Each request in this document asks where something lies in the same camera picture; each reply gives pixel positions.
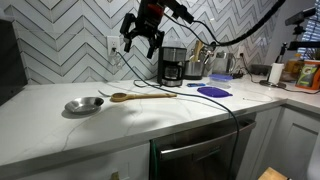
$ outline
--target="backsplash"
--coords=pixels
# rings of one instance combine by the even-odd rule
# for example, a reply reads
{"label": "backsplash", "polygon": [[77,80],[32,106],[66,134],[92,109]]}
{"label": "backsplash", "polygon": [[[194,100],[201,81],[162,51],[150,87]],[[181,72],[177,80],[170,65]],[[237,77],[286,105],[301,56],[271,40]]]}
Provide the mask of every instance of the backsplash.
{"label": "backsplash", "polygon": [[[120,36],[125,13],[137,14],[138,0],[1,0],[0,11],[14,24],[29,84],[53,84],[136,79],[120,61],[107,56],[106,36]],[[180,1],[195,19],[205,21],[219,41],[232,40],[258,22],[275,0]],[[217,51],[236,53],[246,47],[249,63],[263,63],[272,38],[276,16],[245,41]],[[205,41],[213,41],[202,25],[191,28]],[[180,40],[190,52],[196,38],[166,17],[159,29],[165,40]],[[148,42],[135,38],[124,57],[138,74],[151,78],[157,73],[157,53],[147,59]]]}

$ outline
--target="stainless steel dishwasher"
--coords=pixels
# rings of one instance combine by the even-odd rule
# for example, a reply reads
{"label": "stainless steel dishwasher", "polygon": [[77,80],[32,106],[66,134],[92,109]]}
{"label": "stainless steel dishwasher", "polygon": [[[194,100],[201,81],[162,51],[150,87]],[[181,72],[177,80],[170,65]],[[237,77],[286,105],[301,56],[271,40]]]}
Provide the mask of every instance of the stainless steel dishwasher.
{"label": "stainless steel dishwasher", "polygon": [[[237,117],[240,125],[231,177],[236,179],[255,114]],[[227,179],[236,125],[228,119],[151,141],[150,180]]]}

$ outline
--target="black coffee maker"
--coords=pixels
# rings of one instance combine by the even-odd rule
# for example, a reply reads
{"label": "black coffee maker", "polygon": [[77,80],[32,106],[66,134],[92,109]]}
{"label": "black coffee maker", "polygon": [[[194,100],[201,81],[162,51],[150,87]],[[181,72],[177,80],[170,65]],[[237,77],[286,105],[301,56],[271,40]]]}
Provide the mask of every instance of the black coffee maker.
{"label": "black coffee maker", "polygon": [[160,85],[177,87],[182,85],[187,49],[177,47],[159,48],[158,78]]}

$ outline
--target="marble countertop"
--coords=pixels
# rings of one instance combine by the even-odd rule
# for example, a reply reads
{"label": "marble countertop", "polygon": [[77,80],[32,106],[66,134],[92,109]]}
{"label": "marble countertop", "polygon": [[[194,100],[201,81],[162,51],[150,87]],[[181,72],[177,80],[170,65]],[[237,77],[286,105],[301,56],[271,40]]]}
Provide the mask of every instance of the marble countertop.
{"label": "marble countertop", "polygon": [[[113,103],[105,94],[163,93],[152,87],[138,88],[133,81],[55,85],[28,85],[0,107],[0,178],[46,166],[54,166],[94,154],[115,151],[229,118],[218,105],[195,97],[140,99]],[[197,94],[197,88],[167,88]],[[320,94],[290,93],[254,84],[249,77],[232,80],[233,96],[212,98],[235,114],[246,114],[289,104],[320,113]],[[288,89],[297,89],[288,84]],[[91,115],[67,113],[64,106],[78,97],[101,97],[101,109]]]}

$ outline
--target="metal bowl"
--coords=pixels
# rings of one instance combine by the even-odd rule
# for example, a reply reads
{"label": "metal bowl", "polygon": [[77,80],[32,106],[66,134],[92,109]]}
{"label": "metal bowl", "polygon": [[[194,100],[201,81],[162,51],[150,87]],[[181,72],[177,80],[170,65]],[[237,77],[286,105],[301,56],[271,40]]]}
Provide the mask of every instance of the metal bowl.
{"label": "metal bowl", "polygon": [[85,115],[97,111],[103,102],[103,99],[98,97],[77,98],[67,103],[64,108],[72,114]]}

